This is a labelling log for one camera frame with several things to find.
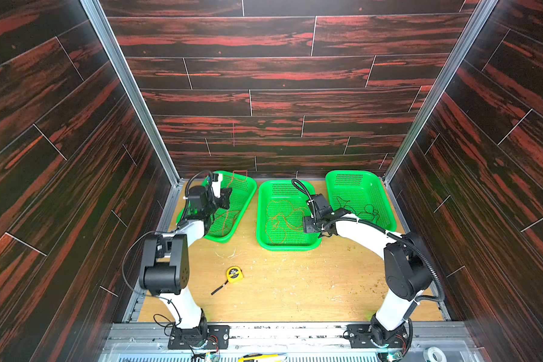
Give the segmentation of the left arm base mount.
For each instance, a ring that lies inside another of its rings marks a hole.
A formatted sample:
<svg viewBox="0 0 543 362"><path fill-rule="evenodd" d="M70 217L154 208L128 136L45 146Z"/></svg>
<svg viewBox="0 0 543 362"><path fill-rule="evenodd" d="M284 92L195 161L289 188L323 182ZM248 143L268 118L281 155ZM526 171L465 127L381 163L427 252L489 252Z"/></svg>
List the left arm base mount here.
<svg viewBox="0 0 543 362"><path fill-rule="evenodd" d="M226 350L231 327L225 324L203 324L195 328L174 327L170 332L169 350Z"/></svg>

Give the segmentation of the left green basket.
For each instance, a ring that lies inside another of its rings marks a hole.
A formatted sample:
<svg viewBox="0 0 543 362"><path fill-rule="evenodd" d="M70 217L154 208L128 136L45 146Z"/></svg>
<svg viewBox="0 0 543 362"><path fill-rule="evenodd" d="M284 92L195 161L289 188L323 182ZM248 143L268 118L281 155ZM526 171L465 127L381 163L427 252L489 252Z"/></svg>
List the left green basket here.
<svg viewBox="0 0 543 362"><path fill-rule="evenodd" d="M231 188L230 208L228 210L219 209L214 216L214 223L205 236L210 241L225 244L230 241L238 228L241 218L253 196L255 195L256 181L247 176L245 170L228 172L224 170L214 171L223 175L221 187Z"/></svg>

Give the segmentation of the yellow tape measure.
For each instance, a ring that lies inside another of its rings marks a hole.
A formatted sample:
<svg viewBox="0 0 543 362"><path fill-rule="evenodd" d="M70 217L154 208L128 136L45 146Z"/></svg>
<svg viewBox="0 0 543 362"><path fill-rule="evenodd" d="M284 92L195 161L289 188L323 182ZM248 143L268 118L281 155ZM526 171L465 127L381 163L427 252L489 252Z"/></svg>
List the yellow tape measure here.
<svg viewBox="0 0 543 362"><path fill-rule="evenodd" d="M226 270L226 280L225 280L225 282L222 285L220 285L217 289L215 289L211 293L211 296L213 296L218 291L223 289L226 285L238 283L238 282L242 281L243 279L244 279L244 274L243 274L243 271L241 270L241 268L239 266L234 265L234 266L229 267Z"/></svg>

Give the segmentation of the green basket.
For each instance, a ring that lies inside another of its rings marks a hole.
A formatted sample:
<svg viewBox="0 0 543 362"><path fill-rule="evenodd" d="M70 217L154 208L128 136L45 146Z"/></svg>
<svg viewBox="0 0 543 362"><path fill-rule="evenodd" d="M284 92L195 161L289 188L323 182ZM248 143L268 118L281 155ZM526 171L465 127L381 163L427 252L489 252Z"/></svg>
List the green basket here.
<svg viewBox="0 0 543 362"><path fill-rule="evenodd" d="M319 233L303 232L311 216L309 197L287 180L269 180L258 190L256 240L269 251L309 251L321 244Z"/></svg>
<svg viewBox="0 0 543 362"><path fill-rule="evenodd" d="M397 230L394 213L377 175L360 170L333 170L325 181L334 210L345 208L390 232Z"/></svg>
<svg viewBox="0 0 543 362"><path fill-rule="evenodd" d="M247 176L245 170L228 172L224 170L214 171L223 175L221 187L231 188L230 208L228 210L219 209L214 216L214 223L205 236L210 241L225 244L230 241L238 228L241 218L253 196L255 195L256 181Z"/></svg>

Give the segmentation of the white tape roll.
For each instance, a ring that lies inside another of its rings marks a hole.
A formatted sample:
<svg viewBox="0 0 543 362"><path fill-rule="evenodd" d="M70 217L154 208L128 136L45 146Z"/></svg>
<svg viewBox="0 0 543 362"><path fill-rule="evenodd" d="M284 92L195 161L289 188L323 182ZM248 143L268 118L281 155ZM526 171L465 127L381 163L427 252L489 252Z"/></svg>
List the white tape roll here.
<svg viewBox="0 0 543 362"><path fill-rule="evenodd" d="M438 347L432 346L423 351L425 362L448 362L446 354Z"/></svg>

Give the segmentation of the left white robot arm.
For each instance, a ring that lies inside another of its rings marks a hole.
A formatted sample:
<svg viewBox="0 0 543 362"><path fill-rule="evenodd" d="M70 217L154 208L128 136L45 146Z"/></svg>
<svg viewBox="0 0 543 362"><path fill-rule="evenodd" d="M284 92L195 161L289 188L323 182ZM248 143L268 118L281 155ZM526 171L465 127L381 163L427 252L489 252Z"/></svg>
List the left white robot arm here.
<svg viewBox="0 0 543 362"><path fill-rule="evenodd" d="M161 300L173 315L170 338L189 344L208 339L203 309L194 301L190 279L189 246L205 237L219 209L229 209L232 190L223 188L223 175L203 170L187 182L185 206L175 230L147 232L140 264L140 287Z"/></svg>

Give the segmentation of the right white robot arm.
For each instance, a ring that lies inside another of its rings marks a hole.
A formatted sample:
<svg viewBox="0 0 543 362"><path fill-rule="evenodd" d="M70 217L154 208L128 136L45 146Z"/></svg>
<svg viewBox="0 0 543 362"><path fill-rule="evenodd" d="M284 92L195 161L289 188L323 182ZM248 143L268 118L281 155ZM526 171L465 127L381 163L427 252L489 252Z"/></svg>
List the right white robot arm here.
<svg viewBox="0 0 543 362"><path fill-rule="evenodd" d="M416 232L390 232L362 220L345 208L334 210L322 194L313 195L303 181L292 179L292 185L305 196L311 214L303 217L303 231L320 238L338 235L371 250L385 267L388 292L383 304L371 317L368 327L370 342L380 351L380 361L400 361L408 353L414 337L410 318L423 301L441 303L445 292L433 263L419 247Z"/></svg>

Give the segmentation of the middle green basket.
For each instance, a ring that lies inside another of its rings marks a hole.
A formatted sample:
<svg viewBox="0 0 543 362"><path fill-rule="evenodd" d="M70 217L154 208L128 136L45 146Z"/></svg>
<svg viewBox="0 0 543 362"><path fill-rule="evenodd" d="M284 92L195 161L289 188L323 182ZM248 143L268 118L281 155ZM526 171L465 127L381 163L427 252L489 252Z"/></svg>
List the middle green basket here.
<svg viewBox="0 0 543 362"><path fill-rule="evenodd" d="M269 251L309 251L321 244L319 233L303 232L311 216L309 197L287 180L269 180L258 190L256 240Z"/></svg>

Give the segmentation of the right green basket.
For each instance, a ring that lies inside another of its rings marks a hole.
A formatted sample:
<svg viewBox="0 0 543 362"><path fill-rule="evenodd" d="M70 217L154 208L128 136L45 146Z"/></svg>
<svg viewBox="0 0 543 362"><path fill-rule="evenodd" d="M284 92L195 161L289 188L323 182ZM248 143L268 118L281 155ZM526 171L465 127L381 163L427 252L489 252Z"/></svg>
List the right green basket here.
<svg viewBox="0 0 543 362"><path fill-rule="evenodd" d="M394 213L377 175L360 170L333 170L325 181L334 210L345 208L390 232L397 230Z"/></svg>

